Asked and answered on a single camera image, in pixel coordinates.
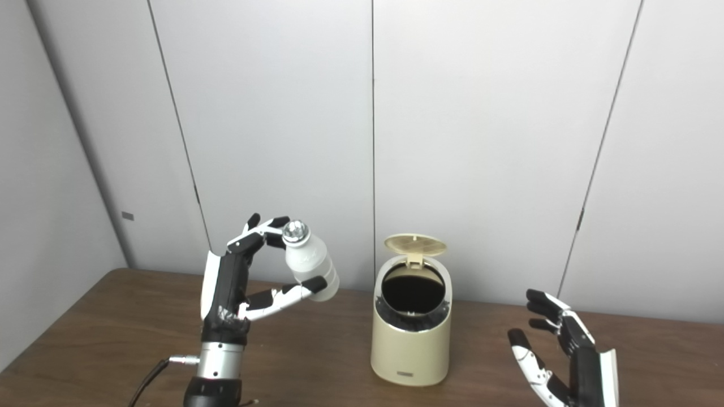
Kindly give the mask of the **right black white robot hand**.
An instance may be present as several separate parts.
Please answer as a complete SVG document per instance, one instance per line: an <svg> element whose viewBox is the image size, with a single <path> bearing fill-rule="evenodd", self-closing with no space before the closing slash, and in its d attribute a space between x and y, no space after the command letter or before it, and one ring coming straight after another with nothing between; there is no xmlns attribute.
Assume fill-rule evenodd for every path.
<svg viewBox="0 0 724 407"><path fill-rule="evenodd" d="M521 329L507 332L510 348L533 392L546 406L618 406L618 359L615 349L597 350L596 341L577 312L538 289L527 289L527 309L538 315L528 324L553 334L569 359L569 383L546 368Z"/></svg>

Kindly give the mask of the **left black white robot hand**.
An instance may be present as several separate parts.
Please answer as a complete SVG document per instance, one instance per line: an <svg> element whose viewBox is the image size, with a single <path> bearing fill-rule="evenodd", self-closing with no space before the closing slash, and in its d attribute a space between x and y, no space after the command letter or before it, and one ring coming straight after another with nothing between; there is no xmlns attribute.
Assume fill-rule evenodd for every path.
<svg viewBox="0 0 724 407"><path fill-rule="evenodd" d="M285 251L295 281L249 294L253 258L265 246ZM245 346L253 321L307 299L328 301L340 283L325 243L307 224L289 217L262 222L259 214L254 214L242 234L227 243L222 256L208 254L201 291L201 340Z"/></svg>

